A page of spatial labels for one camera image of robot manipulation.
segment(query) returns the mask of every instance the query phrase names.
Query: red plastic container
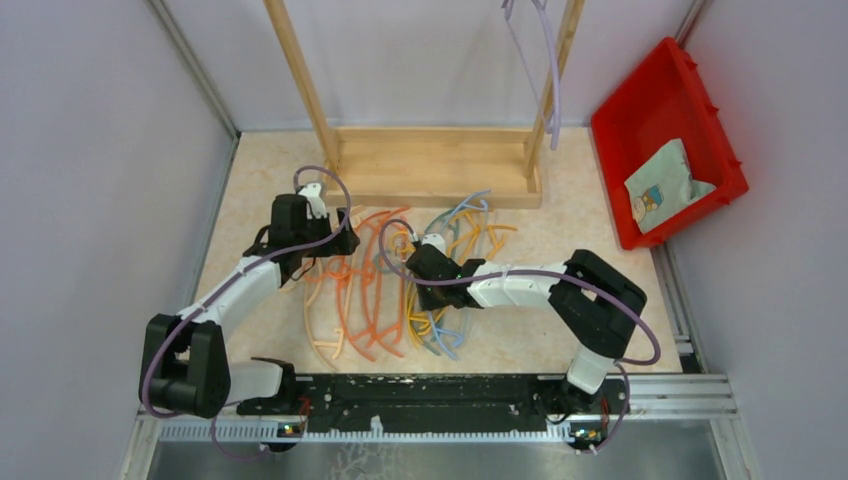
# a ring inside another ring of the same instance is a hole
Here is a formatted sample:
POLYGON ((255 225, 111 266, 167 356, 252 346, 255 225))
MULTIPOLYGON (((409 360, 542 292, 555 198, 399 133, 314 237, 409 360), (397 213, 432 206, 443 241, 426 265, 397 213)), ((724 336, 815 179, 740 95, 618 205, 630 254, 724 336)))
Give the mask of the red plastic container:
POLYGON ((648 55, 592 116, 592 131, 621 248, 653 247, 748 191, 697 64, 672 38, 648 55), (680 138, 692 177, 715 191, 643 234, 624 181, 680 138))

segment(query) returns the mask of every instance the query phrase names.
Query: table surface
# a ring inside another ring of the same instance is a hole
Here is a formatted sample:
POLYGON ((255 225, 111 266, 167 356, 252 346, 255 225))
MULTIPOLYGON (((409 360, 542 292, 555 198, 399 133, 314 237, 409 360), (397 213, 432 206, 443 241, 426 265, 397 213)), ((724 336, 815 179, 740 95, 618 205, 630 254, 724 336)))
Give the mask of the table surface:
MULTIPOLYGON (((297 167, 318 164, 323 158, 311 132, 245 133, 236 153, 221 210, 209 246, 198 296, 211 290, 232 272, 241 253, 253 243, 256 232, 270 220, 271 203, 280 193, 292 191, 297 167)), ((585 128, 563 129, 557 151, 543 149, 539 159, 544 201, 538 210, 498 210, 490 222, 518 227, 509 233, 494 261, 510 264, 544 264, 566 260, 575 249, 589 249, 624 273, 648 295, 642 317, 657 334, 662 346, 659 363, 630 367, 636 372, 680 372, 681 366, 656 271, 648 250, 625 252, 618 247, 601 185, 589 132, 585 128)), ((310 181, 317 177, 308 177, 310 181)), ((383 209, 368 208, 364 215, 383 209)), ((412 225, 424 227, 443 209, 412 209, 405 213, 412 225)), ((364 243, 369 234, 364 234, 364 243)), ((387 274, 382 281, 378 330, 398 322, 400 280, 387 274)), ((298 282, 290 291, 266 299, 227 340, 231 362, 250 357, 269 357, 293 363, 299 372, 335 371, 348 373, 534 373, 564 372, 578 346, 563 321, 546 309, 498 307, 472 310, 468 336, 456 350, 457 360, 415 348, 404 329, 401 337, 389 333, 383 343, 401 357, 373 342, 369 335, 357 340, 373 359, 344 342, 333 360, 332 347, 318 347, 319 358, 309 344, 304 326, 304 288, 314 283, 298 282)), ((366 296, 374 301, 373 289, 366 296)), ((335 342, 339 335, 335 281, 326 280, 309 309, 309 320, 318 341, 335 342)), ((359 279, 347 324, 355 335, 366 325, 360 303, 359 279)), ((447 313, 447 328, 459 329, 462 314, 447 313)), ((651 345, 638 329, 627 350, 630 358, 648 358, 651 345)))

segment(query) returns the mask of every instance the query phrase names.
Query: robotic arm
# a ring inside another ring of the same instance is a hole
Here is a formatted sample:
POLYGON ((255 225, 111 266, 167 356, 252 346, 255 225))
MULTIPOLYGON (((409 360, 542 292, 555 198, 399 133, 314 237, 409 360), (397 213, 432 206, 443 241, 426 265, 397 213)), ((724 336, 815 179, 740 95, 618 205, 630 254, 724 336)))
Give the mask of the robotic arm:
POLYGON ((624 356, 635 324, 608 301, 585 295, 582 289, 554 276, 507 275, 510 271, 541 270, 583 279, 611 294, 637 315, 647 302, 645 293, 600 257, 576 250, 571 259, 541 266, 501 265, 469 259, 462 266, 445 254, 439 235, 425 235, 406 267, 424 280, 448 280, 501 274, 496 278, 449 286, 418 285, 421 308, 490 308, 499 305, 553 309, 577 336, 580 346, 563 385, 571 412, 585 411, 607 372, 624 356))
MULTIPOLYGON (((148 386, 151 404, 212 418, 226 404, 279 392, 286 364, 263 359, 231 366, 224 343, 256 306, 292 280, 304 258, 351 255, 359 245, 359 238, 348 225, 323 245, 274 255, 283 248, 315 242, 332 233, 330 215, 320 195, 319 183, 307 184, 296 194, 278 195, 271 208, 270 225, 259 230, 254 244, 226 280, 176 315, 153 317, 144 338, 140 398, 145 375, 157 351, 177 325, 198 310, 201 313, 179 333, 162 361, 154 366, 148 386), (263 242, 266 233, 268 239, 263 242), (181 359, 179 355, 189 349, 189 358, 181 359)), ((344 209, 338 209, 337 214, 341 222, 344 209)))

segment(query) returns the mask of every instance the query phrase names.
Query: folded cloth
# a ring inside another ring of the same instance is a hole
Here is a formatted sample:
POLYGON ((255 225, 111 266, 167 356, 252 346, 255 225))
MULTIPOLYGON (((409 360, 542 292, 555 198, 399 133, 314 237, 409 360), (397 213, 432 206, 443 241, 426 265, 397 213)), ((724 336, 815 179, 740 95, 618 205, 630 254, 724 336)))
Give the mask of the folded cloth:
POLYGON ((642 233, 653 230, 715 190, 715 185, 692 179, 686 150, 679 138, 657 150, 624 185, 630 193, 633 219, 642 233))

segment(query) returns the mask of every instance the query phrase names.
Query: wooden frame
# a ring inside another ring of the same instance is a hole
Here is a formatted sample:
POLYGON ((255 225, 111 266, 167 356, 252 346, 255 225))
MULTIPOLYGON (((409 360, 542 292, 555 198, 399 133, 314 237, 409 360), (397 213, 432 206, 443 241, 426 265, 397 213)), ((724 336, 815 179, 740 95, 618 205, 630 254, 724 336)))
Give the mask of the wooden frame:
MULTIPOLYGON (((585 0, 569 0, 557 38, 559 76, 577 31, 585 0)), ((284 0, 264 0, 325 164, 338 173, 359 205, 452 207, 485 189, 494 208, 539 208, 538 158, 544 119, 553 106, 549 74, 533 129, 476 127, 339 127, 327 124, 284 0)), ((328 182, 325 200, 344 196, 328 182)))

